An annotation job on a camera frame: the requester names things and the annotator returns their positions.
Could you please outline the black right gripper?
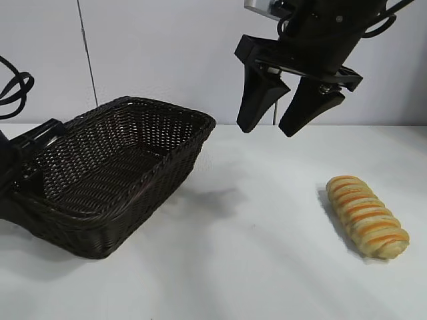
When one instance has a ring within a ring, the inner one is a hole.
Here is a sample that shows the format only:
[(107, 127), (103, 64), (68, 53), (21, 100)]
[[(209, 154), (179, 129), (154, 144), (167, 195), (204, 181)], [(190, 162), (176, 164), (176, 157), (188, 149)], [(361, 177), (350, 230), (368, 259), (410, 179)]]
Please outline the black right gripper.
[(344, 66), (363, 38), (384, 18), (385, 1), (245, 1), (244, 7), (277, 22), (278, 39), (243, 35), (235, 50), (245, 65), (244, 92), (237, 124), (250, 133), (290, 88), (285, 71), (302, 76), (279, 128), (292, 137), (310, 121), (340, 105), (340, 87), (354, 91), (362, 77)]

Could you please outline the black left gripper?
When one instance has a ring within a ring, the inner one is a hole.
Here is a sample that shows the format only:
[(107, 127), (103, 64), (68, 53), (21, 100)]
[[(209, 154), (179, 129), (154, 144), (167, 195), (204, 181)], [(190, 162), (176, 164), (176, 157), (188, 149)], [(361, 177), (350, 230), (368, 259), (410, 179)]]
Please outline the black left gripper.
[(64, 124), (57, 119), (50, 119), (12, 140), (1, 132), (1, 220), (14, 223), (33, 234), (33, 222), (25, 210), (3, 196), (22, 174), (20, 186), (23, 192), (37, 197), (45, 196), (43, 172), (35, 169), (23, 173), (23, 164), (64, 132)]

